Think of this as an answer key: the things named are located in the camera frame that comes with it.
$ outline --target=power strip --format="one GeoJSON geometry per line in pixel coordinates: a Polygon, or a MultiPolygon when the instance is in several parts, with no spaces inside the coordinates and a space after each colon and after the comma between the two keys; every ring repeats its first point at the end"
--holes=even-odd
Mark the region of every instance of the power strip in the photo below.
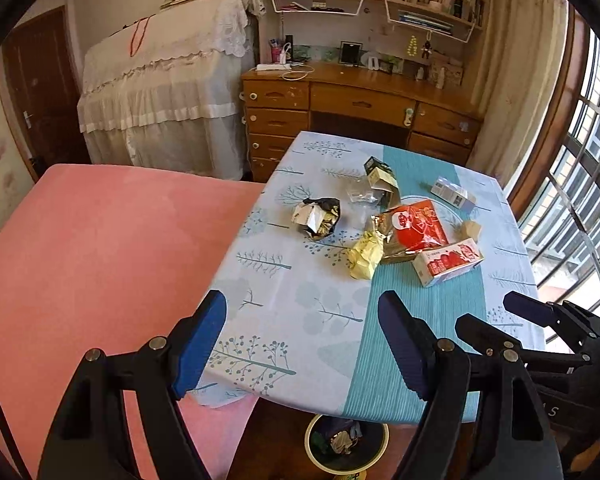
{"type": "Polygon", "coordinates": [[[260,70],[291,70],[291,65],[280,64],[280,63],[269,63],[269,64],[260,64],[256,67],[257,71],[260,70]]]}

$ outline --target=floor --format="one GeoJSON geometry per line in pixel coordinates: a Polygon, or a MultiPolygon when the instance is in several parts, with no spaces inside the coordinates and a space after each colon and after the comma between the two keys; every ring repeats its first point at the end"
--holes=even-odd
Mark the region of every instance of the floor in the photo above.
{"type": "MultiPolygon", "coordinates": [[[[304,431],[313,413],[292,410],[259,399],[240,441],[228,480],[330,480],[304,452],[304,431]]],[[[462,477],[473,430],[463,424],[447,480],[462,477]]],[[[389,446],[367,470],[366,480],[389,480],[402,459],[416,428],[389,426],[389,446]]]]}

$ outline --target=white box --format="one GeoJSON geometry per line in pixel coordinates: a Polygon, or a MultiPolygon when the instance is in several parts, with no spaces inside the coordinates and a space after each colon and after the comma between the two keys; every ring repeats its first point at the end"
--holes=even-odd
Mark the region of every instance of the white box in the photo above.
{"type": "Polygon", "coordinates": [[[461,276],[483,260],[478,245],[468,238],[441,249],[422,251],[413,261],[413,268],[422,285],[431,286],[461,276]]]}
{"type": "Polygon", "coordinates": [[[431,188],[431,192],[467,214],[474,210],[477,202],[475,196],[467,190],[456,186],[456,184],[449,182],[441,176],[436,180],[436,183],[431,188]]]}

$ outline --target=blue tablecloth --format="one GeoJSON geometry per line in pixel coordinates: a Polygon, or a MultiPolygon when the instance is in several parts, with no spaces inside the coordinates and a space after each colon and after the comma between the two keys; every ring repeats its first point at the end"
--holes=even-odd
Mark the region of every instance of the blue tablecloth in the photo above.
{"type": "MultiPolygon", "coordinates": [[[[544,349],[538,326],[506,312],[510,290],[537,297],[516,221],[497,181],[415,153],[341,137],[301,132],[283,157],[226,254],[211,285],[227,298],[228,317],[198,387],[198,401],[220,406],[254,392],[308,412],[416,424],[424,402],[407,389],[378,323],[378,297],[395,290],[411,314],[438,337],[463,348],[454,331],[467,312],[544,349]],[[466,219],[482,225],[485,261],[430,288],[411,263],[380,266],[371,282],[354,280],[346,249],[364,215],[347,189],[375,156],[394,170],[402,201],[434,201],[450,240],[466,219]],[[439,176],[478,198],[470,216],[430,193],[439,176]],[[336,197],[342,218],[333,235],[312,242],[290,218],[303,199],[336,197]]],[[[475,418],[470,396],[465,419],[475,418]]]]}

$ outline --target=metal screw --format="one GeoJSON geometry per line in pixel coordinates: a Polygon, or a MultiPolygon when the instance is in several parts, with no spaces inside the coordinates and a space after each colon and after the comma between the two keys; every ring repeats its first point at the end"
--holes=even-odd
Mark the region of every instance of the metal screw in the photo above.
{"type": "Polygon", "coordinates": [[[515,363],[518,360],[518,354],[515,350],[512,350],[511,348],[506,349],[503,353],[502,356],[509,361],[510,363],[515,363]]]}
{"type": "Polygon", "coordinates": [[[84,358],[91,363],[97,361],[100,358],[101,354],[102,352],[100,352],[100,350],[98,350],[97,348],[92,348],[91,350],[87,350],[87,353],[84,355],[84,358]]]}
{"type": "Polygon", "coordinates": [[[453,341],[451,341],[451,339],[443,338],[438,341],[438,348],[440,348],[443,352],[452,352],[455,347],[456,345],[453,341]]]}
{"type": "Polygon", "coordinates": [[[149,341],[149,348],[151,350],[162,350],[165,346],[167,346],[167,338],[159,335],[158,337],[154,337],[149,341]]]}

